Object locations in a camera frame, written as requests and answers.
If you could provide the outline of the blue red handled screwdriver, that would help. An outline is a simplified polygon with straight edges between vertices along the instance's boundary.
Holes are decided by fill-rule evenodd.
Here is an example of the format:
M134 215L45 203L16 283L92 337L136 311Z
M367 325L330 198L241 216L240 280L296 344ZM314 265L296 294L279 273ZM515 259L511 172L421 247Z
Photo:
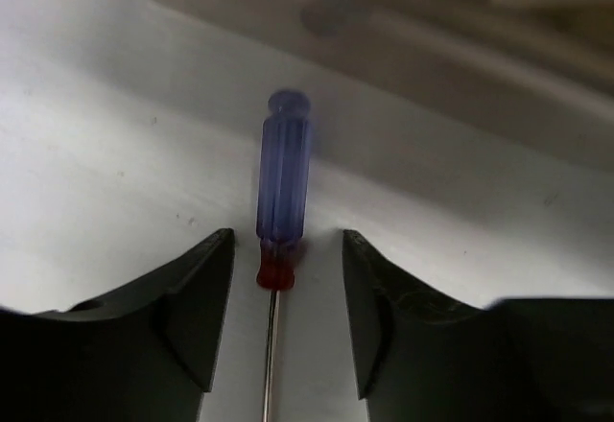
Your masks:
M304 231L313 129L311 103L297 90L282 89L268 101L262 128L256 235L260 243L258 286L269 294L263 421L273 418L273 377L280 294L295 283Z

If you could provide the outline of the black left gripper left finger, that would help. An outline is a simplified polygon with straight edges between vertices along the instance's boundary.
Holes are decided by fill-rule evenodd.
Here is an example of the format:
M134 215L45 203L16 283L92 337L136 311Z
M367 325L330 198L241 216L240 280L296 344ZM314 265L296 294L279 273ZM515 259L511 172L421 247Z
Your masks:
M195 421L212 388L234 266L222 228L59 312L1 312L5 421Z

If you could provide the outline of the beige toolbox with clear lid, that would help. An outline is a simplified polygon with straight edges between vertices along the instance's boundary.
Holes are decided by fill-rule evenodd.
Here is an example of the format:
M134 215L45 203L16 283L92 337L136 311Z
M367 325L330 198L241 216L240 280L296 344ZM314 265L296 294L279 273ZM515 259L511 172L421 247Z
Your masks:
M613 168L613 0L152 0L450 118Z

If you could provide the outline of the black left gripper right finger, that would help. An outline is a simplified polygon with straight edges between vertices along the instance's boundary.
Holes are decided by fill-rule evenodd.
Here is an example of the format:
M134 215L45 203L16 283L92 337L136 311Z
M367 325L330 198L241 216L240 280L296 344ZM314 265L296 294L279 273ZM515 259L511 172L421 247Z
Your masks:
M342 235L360 398L372 421L609 421L613 302L506 298L479 309Z

